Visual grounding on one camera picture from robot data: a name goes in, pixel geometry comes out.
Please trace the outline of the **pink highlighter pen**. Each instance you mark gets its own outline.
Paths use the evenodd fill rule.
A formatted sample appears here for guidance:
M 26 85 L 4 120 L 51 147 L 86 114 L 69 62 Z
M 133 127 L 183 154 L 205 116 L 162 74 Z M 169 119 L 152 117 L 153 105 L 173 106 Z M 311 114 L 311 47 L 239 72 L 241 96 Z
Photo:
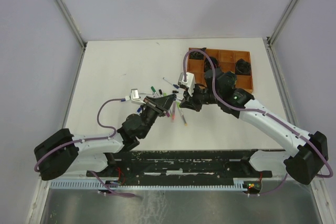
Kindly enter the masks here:
M 174 101 L 172 104 L 172 114 L 171 114 L 173 122 L 175 120 L 175 111 L 176 111 L 176 102 Z

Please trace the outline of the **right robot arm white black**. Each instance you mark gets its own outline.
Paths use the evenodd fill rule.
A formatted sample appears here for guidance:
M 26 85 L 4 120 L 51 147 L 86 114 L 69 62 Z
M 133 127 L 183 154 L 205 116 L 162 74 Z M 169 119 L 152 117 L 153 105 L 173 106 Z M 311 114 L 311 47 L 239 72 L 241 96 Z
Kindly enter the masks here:
M 286 172 L 297 182 L 308 185 L 328 164 L 327 137 L 302 130 L 277 117 L 255 97 L 236 87 L 237 77 L 220 68 L 204 74 L 206 87 L 195 82 L 190 72 L 182 72 L 178 79 L 184 89 L 181 107 L 200 111 L 203 105 L 217 104 L 220 109 L 258 128 L 276 141 L 288 154 L 283 161 Z

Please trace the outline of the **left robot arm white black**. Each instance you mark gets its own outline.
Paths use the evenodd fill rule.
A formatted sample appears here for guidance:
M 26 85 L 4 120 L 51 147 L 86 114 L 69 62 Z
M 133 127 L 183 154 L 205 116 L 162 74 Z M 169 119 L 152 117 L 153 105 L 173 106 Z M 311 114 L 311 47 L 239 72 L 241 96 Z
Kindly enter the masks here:
M 38 172 L 44 181 L 63 175 L 79 175 L 88 171 L 100 172 L 105 177 L 116 171 L 115 162 L 107 154 L 129 152 L 146 138 L 158 117 L 166 116 L 176 100 L 175 94 L 141 98 L 137 89 L 123 98 L 140 106 L 139 114 L 130 114 L 119 129 L 100 135 L 76 135 L 63 128 L 34 149 Z

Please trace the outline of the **orange wooden compartment tray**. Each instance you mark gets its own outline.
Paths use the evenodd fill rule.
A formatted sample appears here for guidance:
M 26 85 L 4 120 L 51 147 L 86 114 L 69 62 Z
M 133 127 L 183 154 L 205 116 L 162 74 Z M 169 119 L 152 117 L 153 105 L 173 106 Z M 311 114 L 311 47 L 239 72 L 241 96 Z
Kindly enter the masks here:
M 249 51 L 201 48 L 212 60 L 214 67 L 222 72 L 236 75 L 236 87 L 253 92 L 253 77 Z M 206 85 L 204 73 L 211 68 L 207 58 L 200 52 L 191 52 L 187 58 L 186 71 L 193 73 L 195 82 Z

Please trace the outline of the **aluminium frame post right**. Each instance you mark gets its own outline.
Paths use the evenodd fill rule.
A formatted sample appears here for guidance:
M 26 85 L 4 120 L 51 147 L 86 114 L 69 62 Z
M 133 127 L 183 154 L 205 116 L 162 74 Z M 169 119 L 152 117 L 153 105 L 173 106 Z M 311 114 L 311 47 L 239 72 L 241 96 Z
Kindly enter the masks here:
M 291 14 L 295 10 L 296 6 L 298 5 L 300 0 L 290 0 L 287 4 L 286 8 L 284 9 L 283 13 L 281 14 L 280 19 L 278 20 L 275 28 L 273 29 L 271 35 L 267 38 L 267 44 L 269 47 L 273 46 L 274 43 L 277 41 L 280 33 L 282 32 L 283 28 L 285 27 L 288 19 L 290 18 Z

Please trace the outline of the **aluminium frame post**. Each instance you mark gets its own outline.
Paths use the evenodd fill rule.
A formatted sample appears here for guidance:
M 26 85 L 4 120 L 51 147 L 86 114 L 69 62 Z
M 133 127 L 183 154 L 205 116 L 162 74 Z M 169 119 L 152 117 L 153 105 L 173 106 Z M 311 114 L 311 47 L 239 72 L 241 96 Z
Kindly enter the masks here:
M 296 6 L 298 5 L 300 0 L 290 0 L 287 4 L 286 8 L 284 9 L 283 13 L 281 14 L 280 19 L 278 20 L 275 28 L 273 29 L 271 35 L 267 38 L 267 44 L 269 47 L 273 46 L 274 43 L 277 41 L 280 33 L 282 32 L 283 28 L 285 27 L 288 19 L 290 18 L 291 14 L 295 10 Z
M 72 15 L 71 15 L 70 11 L 68 10 L 64 0 L 54 0 L 54 2 L 57 5 L 58 9 L 60 10 L 65 22 L 69 26 L 69 28 L 70 28 L 72 34 L 74 35 L 77 43 L 80 45 L 81 48 L 85 48 L 86 42 L 83 39 L 83 37 L 81 36 L 80 31 L 79 31 L 78 27 L 76 26 L 75 21 L 74 21 Z

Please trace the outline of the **aluminium frame post left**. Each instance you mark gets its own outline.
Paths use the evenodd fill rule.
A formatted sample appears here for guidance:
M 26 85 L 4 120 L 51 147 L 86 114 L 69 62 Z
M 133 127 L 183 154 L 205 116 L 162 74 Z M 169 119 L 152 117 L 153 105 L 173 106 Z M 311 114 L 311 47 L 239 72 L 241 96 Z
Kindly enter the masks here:
M 71 15 L 70 11 L 68 10 L 64 0 L 54 0 L 54 2 L 57 5 L 58 9 L 60 10 L 65 22 L 69 26 L 69 28 L 70 28 L 72 34 L 74 35 L 77 43 L 80 45 L 81 48 L 85 48 L 86 42 L 83 39 L 83 37 L 81 36 L 80 31 L 79 31 L 78 27 L 76 26 L 75 21 L 74 21 L 72 15 Z

